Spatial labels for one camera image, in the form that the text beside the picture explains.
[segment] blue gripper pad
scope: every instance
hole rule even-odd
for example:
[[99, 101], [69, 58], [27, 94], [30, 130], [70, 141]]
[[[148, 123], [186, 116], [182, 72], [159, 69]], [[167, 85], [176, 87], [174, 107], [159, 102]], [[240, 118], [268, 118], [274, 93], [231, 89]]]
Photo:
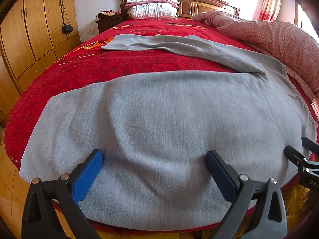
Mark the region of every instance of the blue gripper pad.
[[227, 166], [220, 156], [215, 156], [211, 151], [205, 157], [206, 167], [217, 184], [224, 199], [234, 203], [237, 200], [237, 187], [225, 167]]
[[304, 148], [310, 150], [319, 157], [319, 145], [317, 143], [311, 141], [308, 137], [302, 137], [301, 143]]
[[75, 204], [86, 197], [103, 164], [103, 152], [95, 149], [84, 163], [73, 170], [68, 186]]

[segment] window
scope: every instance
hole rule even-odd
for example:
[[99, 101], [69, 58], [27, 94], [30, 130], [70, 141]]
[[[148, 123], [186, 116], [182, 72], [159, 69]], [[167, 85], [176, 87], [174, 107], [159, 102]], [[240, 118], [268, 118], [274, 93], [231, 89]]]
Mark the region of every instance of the window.
[[311, 37], [313, 37], [319, 43], [319, 38], [314, 27], [312, 27], [312, 24], [307, 14], [302, 10], [299, 4], [297, 7], [297, 13], [298, 13], [298, 22], [295, 22], [295, 24], [298, 25], [300, 28], [302, 28], [305, 32], [307, 32]]

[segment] cabinet handle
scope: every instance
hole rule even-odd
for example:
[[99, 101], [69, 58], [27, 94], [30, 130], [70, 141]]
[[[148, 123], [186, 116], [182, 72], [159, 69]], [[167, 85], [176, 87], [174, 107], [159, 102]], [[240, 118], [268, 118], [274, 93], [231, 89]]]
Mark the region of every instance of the cabinet handle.
[[38, 70], [36, 70], [35, 72], [38, 72], [38, 71], [40, 71], [40, 69], [42, 68], [43, 66], [41, 66]]

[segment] metal screw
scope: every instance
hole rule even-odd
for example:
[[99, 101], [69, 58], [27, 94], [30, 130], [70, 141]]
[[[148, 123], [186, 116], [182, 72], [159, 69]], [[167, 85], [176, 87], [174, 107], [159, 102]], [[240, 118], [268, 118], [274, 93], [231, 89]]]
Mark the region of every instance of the metal screw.
[[246, 174], [241, 174], [239, 176], [239, 178], [242, 180], [242, 181], [248, 181], [249, 177], [246, 175]]
[[64, 173], [60, 176], [60, 179], [63, 181], [66, 181], [69, 177], [70, 177], [70, 175], [68, 175], [67, 173]]
[[270, 182], [271, 182], [272, 184], [277, 184], [277, 181], [276, 181], [275, 178], [270, 178]]
[[32, 180], [32, 183], [33, 184], [37, 184], [39, 182], [39, 178], [34, 178], [33, 180]]

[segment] dark blue gripper pad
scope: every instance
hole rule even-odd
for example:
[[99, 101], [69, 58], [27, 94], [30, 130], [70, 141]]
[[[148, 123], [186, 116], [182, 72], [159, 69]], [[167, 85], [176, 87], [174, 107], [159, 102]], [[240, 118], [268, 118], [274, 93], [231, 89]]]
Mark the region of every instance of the dark blue gripper pad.
[[95, 178], [100, 172], [104, 164], [104, 154], [100, 150], [94, 150], [88, 158], [91, 158], [88, 163], [86, 161], [81, 166], [83, 170], [80, 172], [72, 186], [72, 198], [77, 204], [83, 200], [89, 192]]
[[228, 202], [234, 203], [237, 200], [236, 184], [211, 151], [206, 154], [205, 164], [224, 199]]
[[311, 141], [307, 137], [302, 137], [301, 144], [304, 148], [310, 150], [311, 152], [315, 153], [317, 157], [319, 157], [319, 145], [313, 141]]

